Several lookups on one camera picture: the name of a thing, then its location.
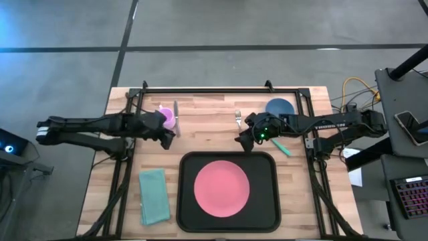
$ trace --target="knife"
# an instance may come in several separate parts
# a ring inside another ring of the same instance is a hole
[[[179,104],[174,100],[174,116],[175,116],[175,134],[180,137],[180,126],[179,126]]]

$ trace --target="yellow cable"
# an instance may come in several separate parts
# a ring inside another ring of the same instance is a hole
[[[376,101],[381,101],[381,96],[380,96],[379,92],[377,90],[374,90],[373,88],[371,88],[364,80],[362,80],[358,77],[349,77],[343,82],[343,86],[342,86],[342,106],[340,107],[341,112],[343,112],[343,110],[345,108],[345,106],[344,106],[345,105],[345,87],[350,80],[358,80],[359,82],[364,84],[367,87],[367,89],[369,89],[374,95],[376,95]]]

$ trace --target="pink cup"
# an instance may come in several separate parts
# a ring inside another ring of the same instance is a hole
[[[159,112],[161,112],[167,118],[167,120],[163,123],[163,127],[168,130],[172,130],[175,126],[174,112],[170,108],[163,108],[162,105],[159,106]]]

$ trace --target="gray floor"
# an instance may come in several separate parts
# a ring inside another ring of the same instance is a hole
[[[118,47],[130,6],[131,0],[2,0],[0,48]],[[129,46],[418,44],[428,42],[427,24],[417,0],[141,0]],[[277,86],[327,86],[334,98],[341,96],[345,78],[359,76],[374,86],[375,69],[395,67],[416,51],[127,53],[118,85],[146,80],[149,86],[260,86],[269,79]],[[33,141],[36,122],[49,115],[101,115],[117,56],[0,54],[0,128]],[[418,67],[426,69],[428,62]],[[363,88],[350,82],[346,91]],[[16,240],[70,238],[94,152],[71,145],[37,148],[39,161],[55,171],[27,191]],[[356,199],[365,234],[397,238],[382,228],[387,222],[382,203]]]

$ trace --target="wooden table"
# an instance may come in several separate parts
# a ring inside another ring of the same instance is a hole
[[[331,114],[327,88],[321,86],[308,88],[311,92],[315,115]],[[125,107],[124,96],[128,89],[112,89],[106,113],[119,112]],[[159,142],[137,140],[122,238],[318,238],[314,199],[302,138],[282,137],[277,139],[291,151],[291,157],[285,156],[271,142],[260,146],[255,145],[254,151],[265,151],[276,162],[282,212],[281,224],[276,231],[268,234],[194,234],[182,231],[176,223],[181,157],[191,151],[242,151],[241,145],[233,140],[238,136],[235,109],[241,110],[244,119],[251,112],[263,112],[266,103],[273,98],[284,98],[290,101],[297,110],[296,97],[293,94],[145,94],[143,109],[149,111],[157,109],[160,104],[173,108],[174,100],[178,101],[181,137],[174,138],[168,151],[162,149]],[[306,103],[303,102],[303,105],[305,114],[308,114]],[[320,132],[320,135],[325,137],[332,134],[334,134],[332,130]],[[96,154],[94,162],[106,157],[105,153],[99,152]],[[153,226],[143,226],[140,223],[138,173],[154,168],[165,169],[171,219]],[[113,170],[113,161],[105,161],[92,170],[77,234],[83,234],[88,230],[106,207]],[[345,165],[338,158],[332,157],[328,161],[327,172],[334,204],[349,224],[362,234],[360,218]],[[114,230],[116,226],[117,209],[118,205],[110,230]],[[328,214],[325,206],[322,211],[328,226]]]

